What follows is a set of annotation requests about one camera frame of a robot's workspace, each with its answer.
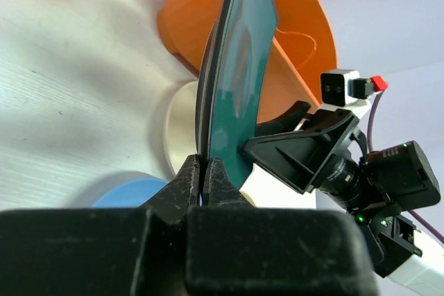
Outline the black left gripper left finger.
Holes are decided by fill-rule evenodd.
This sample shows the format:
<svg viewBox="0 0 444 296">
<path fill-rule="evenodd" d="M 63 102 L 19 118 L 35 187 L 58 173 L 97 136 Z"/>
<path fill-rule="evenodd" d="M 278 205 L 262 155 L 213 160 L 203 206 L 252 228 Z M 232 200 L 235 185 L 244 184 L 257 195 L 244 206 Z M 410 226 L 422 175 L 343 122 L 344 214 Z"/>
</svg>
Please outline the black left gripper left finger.
<svg viewBox="0 0 444 296">
<path fill-rule="evenodd" d="M 200 166 L 138 208 L 1 213 L 2 295 L 186 295 L 181 227 Z"/>
</svg>

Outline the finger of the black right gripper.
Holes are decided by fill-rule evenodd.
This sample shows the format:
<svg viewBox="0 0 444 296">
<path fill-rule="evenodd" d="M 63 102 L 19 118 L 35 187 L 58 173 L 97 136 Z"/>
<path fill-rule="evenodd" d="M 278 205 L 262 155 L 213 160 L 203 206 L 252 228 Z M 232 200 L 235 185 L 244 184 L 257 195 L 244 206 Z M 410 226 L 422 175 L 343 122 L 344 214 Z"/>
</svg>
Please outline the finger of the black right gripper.
<svg viewBox="0 0 444 296">
<path fill-rule="evenodd" d="M 308 113 L 311 105 L 307 102 L 296 101 L 286 112 L 280 116 L 255 127 L 255 136 L 263 137 L 285 132 L 292 132 Z"/>
</svg>

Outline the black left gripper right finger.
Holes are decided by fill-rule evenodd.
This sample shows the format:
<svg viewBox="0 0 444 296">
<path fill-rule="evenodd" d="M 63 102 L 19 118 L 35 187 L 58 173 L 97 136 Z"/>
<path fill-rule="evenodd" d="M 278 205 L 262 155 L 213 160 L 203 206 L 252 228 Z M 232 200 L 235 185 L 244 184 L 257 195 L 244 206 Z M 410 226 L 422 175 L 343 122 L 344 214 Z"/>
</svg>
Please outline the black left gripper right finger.
<svg viewBox="0 0 444 296">
<path fill-rule="evenodd" d="M 338 211 L 207 200 L 186 217 L 190 295 L 377 295 L 364 238 Z"/>
</svg>

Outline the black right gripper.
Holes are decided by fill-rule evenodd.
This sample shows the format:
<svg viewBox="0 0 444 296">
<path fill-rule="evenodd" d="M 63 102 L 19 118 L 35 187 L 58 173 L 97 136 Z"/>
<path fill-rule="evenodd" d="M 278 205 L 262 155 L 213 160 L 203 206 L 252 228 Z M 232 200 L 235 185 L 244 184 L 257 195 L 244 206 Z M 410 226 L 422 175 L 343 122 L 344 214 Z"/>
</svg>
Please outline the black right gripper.
<svg viewBox="0 0 444 296">
<path fill-rule="evenodd" d="M 249 139 L 244 152 L 294 191 L 318 190 L 360 225 L 438 204 L 438 180 L 416 141 L 368 152 L 365 136 L 358 162 L 349 149 L 359 118 L 350 110 L 319 109 L 303 130 Z"/>
</svg>

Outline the teal square plate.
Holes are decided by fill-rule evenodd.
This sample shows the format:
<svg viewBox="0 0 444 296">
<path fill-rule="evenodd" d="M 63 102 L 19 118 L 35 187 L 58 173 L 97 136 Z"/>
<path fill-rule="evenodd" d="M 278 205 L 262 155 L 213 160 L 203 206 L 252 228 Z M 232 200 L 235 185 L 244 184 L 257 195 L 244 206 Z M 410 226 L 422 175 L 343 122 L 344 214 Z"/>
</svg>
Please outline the teal square plate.
<svg viewBox="0 0 444 296">
<path fill-rule="evenodd" d="M 242 147 L 253 138 L 277 26 L 273 0 L 223 0 L 198 79 L 195 136 L 200 157 L 223 160 L 240 188 L 253 169 Z"/>
</svg>

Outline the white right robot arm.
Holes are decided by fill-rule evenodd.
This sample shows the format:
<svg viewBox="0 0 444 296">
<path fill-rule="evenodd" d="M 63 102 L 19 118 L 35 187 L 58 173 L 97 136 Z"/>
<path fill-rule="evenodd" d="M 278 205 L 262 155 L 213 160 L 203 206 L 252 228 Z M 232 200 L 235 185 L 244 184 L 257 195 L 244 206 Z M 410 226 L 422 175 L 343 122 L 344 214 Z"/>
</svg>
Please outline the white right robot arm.
<svg viewBox="0 0 444 296">
<path fill-rule="evenodd" d="M 443 294 L 443 247 L 404 212 L 437 204 L 438 180 L 415 141 L 371 150 L 353 108 L 305 102 L 255 128 L 244 153 L 294 191 L 318 190 L 350 214 L 374 271 L 420 295 Z"/>
</svg>

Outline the orange plastic bin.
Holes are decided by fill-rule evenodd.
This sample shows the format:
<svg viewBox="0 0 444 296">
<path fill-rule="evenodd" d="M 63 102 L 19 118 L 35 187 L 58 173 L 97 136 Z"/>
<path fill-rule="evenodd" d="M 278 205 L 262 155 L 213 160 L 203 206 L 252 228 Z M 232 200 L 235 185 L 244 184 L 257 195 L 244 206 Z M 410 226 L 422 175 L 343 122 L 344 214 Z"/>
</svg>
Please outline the orange plastic bin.
<svg viewBox="0 0 444 296">
<path fill-rule="evenodd" d="M 296 101 L 315 110 L 320 74 L 337 67 L 336 47 L 319 0 L 274 0 L 278 24 L 259 102 L 258 122 L 274 119 Z M 166 0 L 157 28 L 167 51 L 197 74 L 222 0 Z"/>
</svg>

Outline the blue bear plate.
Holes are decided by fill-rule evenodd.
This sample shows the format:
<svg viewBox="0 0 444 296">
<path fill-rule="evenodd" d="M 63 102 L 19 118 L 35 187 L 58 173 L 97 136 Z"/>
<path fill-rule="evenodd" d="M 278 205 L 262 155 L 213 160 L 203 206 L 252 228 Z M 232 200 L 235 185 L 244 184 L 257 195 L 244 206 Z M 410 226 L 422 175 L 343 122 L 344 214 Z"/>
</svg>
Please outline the blue bear plate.
<svg viewBox="0 0 444 296">
<path fill-rule="evenodd" d="M 93 208 L 139 207 L 167 185 L 166 180 L 149 177 L 124 182 L 102 195 Z"/>
</svg>

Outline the cream bear plate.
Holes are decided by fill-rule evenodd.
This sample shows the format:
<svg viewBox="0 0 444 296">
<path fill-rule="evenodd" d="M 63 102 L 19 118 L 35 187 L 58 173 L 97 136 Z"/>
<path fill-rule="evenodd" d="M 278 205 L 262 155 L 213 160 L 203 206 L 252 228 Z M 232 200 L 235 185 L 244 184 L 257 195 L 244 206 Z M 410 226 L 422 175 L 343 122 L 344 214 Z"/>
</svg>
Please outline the cream bear plate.
<svg viewBox="0 0 444 296">
<path fill-rule="evenodd" d="M 163 147 L 173 176 L 189 155 L 196 154 L 195 114 L 198 81 L 184 84 L 172 97 L 166 111 Z"/>
</svg>

